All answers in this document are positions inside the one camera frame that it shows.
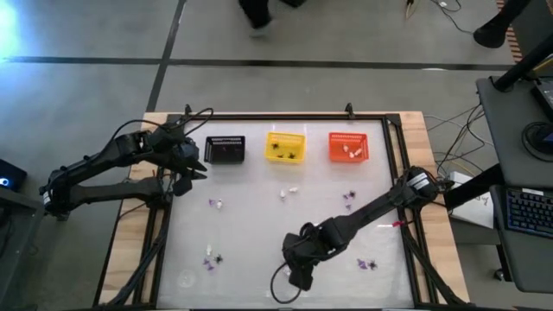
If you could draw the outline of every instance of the red basket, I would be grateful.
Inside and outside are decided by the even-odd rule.
[[[328,156],[334,162],[354,163],[367,160],[369,158],[369,146],[366,134],[328,133]]]

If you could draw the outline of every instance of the gray floor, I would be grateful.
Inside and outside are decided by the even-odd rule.
[[[446,1],[452,8],[453,1]],[[0,56],[160,58],[176,0],[95,2],[7,1],[13,23],[0,23],[11,46]],[[461,0],[454,15],[473,30],[496,12],[493,0]],[[311,0],[299,10],[271,2],[277,25],[261,41],[248,37],[234,0],[189,0],[176,36],[174,58],[227,60],[343,60],[511,64],[508,48],[487,50],[456,31],[428,0],[405,21],[401,0]],[[157,66],[0,63],[0,158],[29,172],[23,192],[38,199],[49,172],[98,151],[122,122],[141,117]],[[268,67],[169,67],[157,111],[417,110],[452,117],[478,104],[474,81],[499,72]],[[427,118],[430,127],[438,121]],[[490,139],[486,121],[473,127]],[[432,130],[434,151],[445,151],[458,128]],[[460,152],[477,146],[468,138]],[[492,148],[468,157],[482,168],[497,159]],[[478,172],[469,164],[467,167]],[[460,169],[454,165],[448,169]],[[128,169],[91,181],[122,180]],[[17,284],[21,304],[40,310],[86,308],[92,303],[118,203],[83,206],[66,223],[46,218],[38,252]],[[459,248],[473,302],[483,306],[544,307],[549,295],[519,293],[490,279],[499,267],[490,247]]]

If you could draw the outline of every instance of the plastic basket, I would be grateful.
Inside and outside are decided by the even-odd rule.
[[[245,136],[208,136],[204,161],[212,164],[241,163],[245,158]]]
[[[355,154],[355,152],[358,152],[358,154],[351,157],[350,153]],[[328,156],[334,162],[354,163],[367,160],[369,158],[369,146],[366,134],[328,133]]]
[[[265,157],[275,162],[301,163],[305,157],[305,145],[304,135],[269,132]]]

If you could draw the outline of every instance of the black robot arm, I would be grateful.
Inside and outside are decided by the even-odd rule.
[[[307,223],[300,234],[288,233],[283,241],[283,256],[291,273],[289,283],[299,290],[309,290],[315,266],[344,251],[357,231],[394,209],[420,211],[439,194],[438,185],[423,168],[407,170],[397,184],[386,194],[361,207],[356,212],[327,219],[319,225]],[[402,231],[404,241],[432,278],[449,304],[464,304],[440,278],[409,230]]]
[[[121,182],[110,186],[78,185],[111,168],[123,168],[141,161],[167,168],[181,178],[173,185],[176,195],[192,188],[192,180],[206,178],[196,170],[207,169],[198,162],[198,148],[186,137],[182,120],[159,126],[154,132],[140,130],[111,139],[96,155],[85,155],[82,161],[52,172],[48,184],[41,187],[47,213],[67,215],[84,203],[136,198],[147,203],[162,203],[164,190],[160,178],[139,182]]]

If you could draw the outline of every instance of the shoe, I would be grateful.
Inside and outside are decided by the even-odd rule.
[[[266,24],[263,27],[253,29],[250,33],[250,37],[252,37],[252,38],[263,38],[263,37],[269,36],[269,34],[271,33],[271,31],[273,29],[274,24],[275,24],[275,22],[270,21],[268,24]]]

